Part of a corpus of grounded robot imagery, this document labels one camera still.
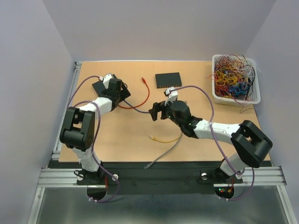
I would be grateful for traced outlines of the black network switch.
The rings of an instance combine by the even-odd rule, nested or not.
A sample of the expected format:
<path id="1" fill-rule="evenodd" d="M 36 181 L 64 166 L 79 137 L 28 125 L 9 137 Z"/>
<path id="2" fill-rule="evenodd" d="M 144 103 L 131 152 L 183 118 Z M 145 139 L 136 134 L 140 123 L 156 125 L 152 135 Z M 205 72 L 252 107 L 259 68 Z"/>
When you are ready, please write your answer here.
<path id="1" fill-rule="evenodd" d="M 113 102 L 120 103 L 131 96 L 127 85 L 116 77 L 115 74 L 107 74 L 101 80 L 92 84 L 98 97 L 105 97 Z"/>
<path id="2" fill-rule="evenodd" d="M 158 89 L 182 86 L 179 72 L 156 74 L 155 80 Z"/>

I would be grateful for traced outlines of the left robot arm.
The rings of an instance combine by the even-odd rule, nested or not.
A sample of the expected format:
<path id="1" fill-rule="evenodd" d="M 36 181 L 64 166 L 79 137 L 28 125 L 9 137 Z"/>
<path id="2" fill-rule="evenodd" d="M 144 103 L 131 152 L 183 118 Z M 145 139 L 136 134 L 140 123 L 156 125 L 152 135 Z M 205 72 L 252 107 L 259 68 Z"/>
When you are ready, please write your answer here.
<path id="1" fill-rule="evenodd" d="M 78 181 L 98 184 L 103 181 L 102 162 L 93 150 L 96 139 L 95 122 L 101 121 L 101 115 L 113 111 L 120 102 L 130 96 L 122 80 L 114 74 L 107 74 L 100 79 L 100 93 L 88 104 L 66 109 L 60 142 L 76 154 L 82 169 L 75 172 Z"/>

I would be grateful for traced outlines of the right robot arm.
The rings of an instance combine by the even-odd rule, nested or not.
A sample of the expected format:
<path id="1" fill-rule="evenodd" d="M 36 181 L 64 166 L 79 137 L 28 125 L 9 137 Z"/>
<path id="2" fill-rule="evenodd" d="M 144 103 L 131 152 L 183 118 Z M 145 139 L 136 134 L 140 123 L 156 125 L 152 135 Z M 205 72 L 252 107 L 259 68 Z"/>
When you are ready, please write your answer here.
<path id="1" fill-rule="evenodd" d="M 217 140 L 234 146 L 236 153 L 209 172 L 220 182 L 226 182 L 246 167 L 259 168 L 273 147 L 272 141 L 250 120 L 241 124 L 213 123 L 192 116 L 189 107 L 180 100 L 154 103 L 149 109 L 153 121 L 157 120 L 159 112 L 161 119 L 170 119 L 187 137 Z"/>

